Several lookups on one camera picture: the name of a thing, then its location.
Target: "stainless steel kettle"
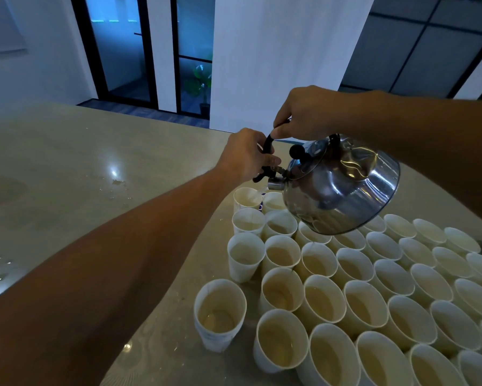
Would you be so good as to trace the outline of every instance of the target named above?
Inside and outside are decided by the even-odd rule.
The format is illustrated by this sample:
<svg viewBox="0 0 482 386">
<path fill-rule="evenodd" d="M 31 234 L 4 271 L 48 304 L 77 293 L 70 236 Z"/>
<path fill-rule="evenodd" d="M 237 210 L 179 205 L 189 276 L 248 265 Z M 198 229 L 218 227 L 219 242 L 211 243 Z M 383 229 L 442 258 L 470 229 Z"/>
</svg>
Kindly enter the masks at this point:
<svg viewBox="0 0 482 386">
<path fill-rule="evenodd" d="M 272 142 L 268 136 L 264 153 L 270 153 Z M 363 226 L 398 188 L 399 162 L 347 136 L 294 144 L 289 155 L 287 169 L 264 167 L 253 181 L 268 176 L 268 188 L 283 191 L 289 212 L 317 233 L 341 234 Z"/>
</svg>

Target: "marble countertop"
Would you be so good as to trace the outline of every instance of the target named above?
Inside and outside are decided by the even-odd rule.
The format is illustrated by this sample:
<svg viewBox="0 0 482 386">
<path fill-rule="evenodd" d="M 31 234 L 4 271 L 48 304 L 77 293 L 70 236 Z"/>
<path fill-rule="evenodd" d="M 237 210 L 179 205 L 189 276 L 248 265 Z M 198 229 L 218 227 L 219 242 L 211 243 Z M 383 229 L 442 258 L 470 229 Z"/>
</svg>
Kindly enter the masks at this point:
<svg viewBox="0 0 482 386">
<path fill-rule="evenodd" d="M 93 228 L 205 173 L 227 138 L 220 131 L 61 104 L 0 121 L 0 293 Z M 287 165 L 289 144 L 274 146 Z M 245 186 L 263 191 L 266 182 Z M 243 285 L 245 324 L 224 354 L 206 351 L 194 330 L 200 287 L 229 276 L 232 210 L 229 195 L 103 385 L 299 384 L 294 371 L 270 376 L 253 361 L 257 281 Z M 482 239 L 482 220 L 406 166 L 386 213 L 454 226 Z"/>
</svg>

